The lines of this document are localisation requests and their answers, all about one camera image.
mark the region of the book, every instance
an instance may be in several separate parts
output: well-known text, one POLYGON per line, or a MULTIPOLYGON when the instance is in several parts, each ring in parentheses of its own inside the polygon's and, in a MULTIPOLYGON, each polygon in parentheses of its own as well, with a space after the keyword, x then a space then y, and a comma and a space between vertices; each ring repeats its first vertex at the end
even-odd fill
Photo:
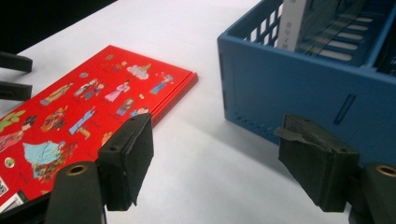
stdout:
POLYGON ((0 213, 47 192, 56 173, 97 151, 130 117, 152 127, 198 81, 195 72, 107 46, 0 119, 0 213))
POLYGON ((361 12, 364 0, 284 0, 277 47, 316 55, 361 12))

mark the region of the table surface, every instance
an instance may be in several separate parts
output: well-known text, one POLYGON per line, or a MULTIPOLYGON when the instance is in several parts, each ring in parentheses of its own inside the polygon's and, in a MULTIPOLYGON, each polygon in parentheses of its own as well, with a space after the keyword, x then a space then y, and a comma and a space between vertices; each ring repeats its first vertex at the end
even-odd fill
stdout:
MULTIPOLYGON (((198 73, 154 128, 155 155, 137 206, 107 223, 348 223, 323 213, 277 159, 277 145, 223 115, 217 37, 258 0, 119 0, 23 51, 33 72, 0 69, 33 95, 115 45, 198 73)), ((20 102, 0 101, 0 116, 20 102)))

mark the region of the dark floor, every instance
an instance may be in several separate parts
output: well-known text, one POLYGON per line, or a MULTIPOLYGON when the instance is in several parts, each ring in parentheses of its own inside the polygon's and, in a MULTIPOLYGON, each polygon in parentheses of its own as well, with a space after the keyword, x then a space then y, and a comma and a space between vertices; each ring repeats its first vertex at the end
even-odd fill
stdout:
POLYGON ((117 0, 1 0, 0 51, 19 53, 117 0))

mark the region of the plastic crate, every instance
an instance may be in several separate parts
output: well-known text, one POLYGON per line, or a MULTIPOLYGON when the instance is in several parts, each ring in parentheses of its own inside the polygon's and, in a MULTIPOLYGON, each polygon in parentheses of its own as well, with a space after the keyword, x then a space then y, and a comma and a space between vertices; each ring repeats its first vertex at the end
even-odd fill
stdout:
POLYGON ((366 1, 356 48, 339 60, 277 49, 282 0, 263 0, 218 38, 225 118, 276 144, 284 115, 312 119, 369 161, 396 163, 396 77, 377 72, 396 15, 394 0, 366 1))

